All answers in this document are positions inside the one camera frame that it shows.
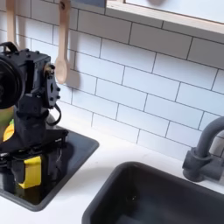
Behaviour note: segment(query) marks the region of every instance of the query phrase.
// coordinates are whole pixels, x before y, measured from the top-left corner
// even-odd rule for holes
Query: white countertop
[[[0,197],[1,223],[15,224],[81,224],[81,217],[116,166],[127,161],[141,162],[183,178],[182,162],[153,150],[106,136],[90,128],[63,127],[92,137],[100,143],[93,156],[73,175],[52,202],[41,212],[31,212]],[[205,180],[202,186],[224,193],[224,181],[219,184]]]

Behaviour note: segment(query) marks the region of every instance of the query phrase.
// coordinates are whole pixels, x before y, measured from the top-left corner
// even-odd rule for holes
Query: gray faucet
[[[205,177],[220,180],[224,171],[224,159],[209,153],[214,138],[224,130],[224,117],[217,118],[203,130],[198,146],[189,150],[183,163],[184,176],[200,182]]]

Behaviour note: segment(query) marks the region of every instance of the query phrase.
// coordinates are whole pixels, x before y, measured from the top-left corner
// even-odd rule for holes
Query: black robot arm
[[[14,135],[0,144],[3,167],[11,160],[25,160],[63,147],[67,131],[50,128],[61,118],[56,103],[60,89],[51,58],[28,49],[19,52],[12,43],[0,46],[9,49],[0,53],[0,109],[14,105],[15,125]],[[59,111],[59,119],[47,124],[49,109],[54,108]]]

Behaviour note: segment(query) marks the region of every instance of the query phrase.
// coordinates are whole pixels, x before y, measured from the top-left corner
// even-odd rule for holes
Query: black tray
[[[82,224],[223,224],[224,196],[145,164],[119,165]]]
[[[80,169],[98,148],[94,139],[69,131],[66,148],[62,152],[63,175],[57,182],[22,189],[10,171],[0,171],[0,195],[32,211],[40,211],[53,199],[66,182]]]

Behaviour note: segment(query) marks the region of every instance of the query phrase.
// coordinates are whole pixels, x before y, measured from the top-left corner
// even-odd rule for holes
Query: kitchen wall
[[[16,0],[17,42],[52,56],[58,0]],[[0,0],[0,41],[6,41]],[[73,3],[71,71],[61,87],[64,119],[184,159],[201,131],[224,115],[224,37],[146,17]],[[211,152],[221,157],[224,134]]]

